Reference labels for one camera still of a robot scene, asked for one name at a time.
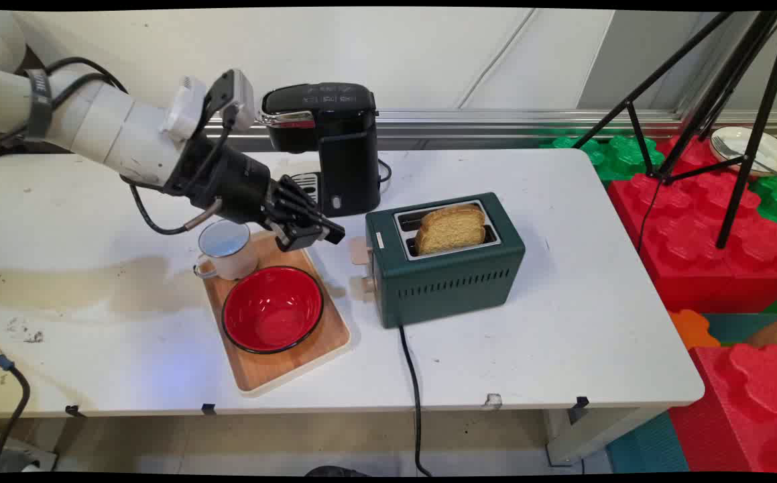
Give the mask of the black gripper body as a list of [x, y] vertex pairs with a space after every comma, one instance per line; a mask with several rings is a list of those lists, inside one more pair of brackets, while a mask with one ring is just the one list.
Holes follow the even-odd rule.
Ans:
[[208, 209], [222, 202], [217, 216], [238, 224], [290, 222], [290, 211], [277, 196], [278, 184], [263, 163], [223, 144], [198, 135], [185, 143], [165, 195], [186, 197], [192, 206]]

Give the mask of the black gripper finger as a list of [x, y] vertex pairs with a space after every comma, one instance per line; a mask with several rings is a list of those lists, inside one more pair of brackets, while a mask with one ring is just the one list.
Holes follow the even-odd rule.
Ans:
[[312, 245], [317, 241], [337, 245], [346, 235], [289, 175], [274, 185], [274, 231], [279, 245]]
[[274, 233], [282, 252], [302, 250], [324, 239], [325, 222], [320, 213], [295, 202], [266, 202], [266, 229]]

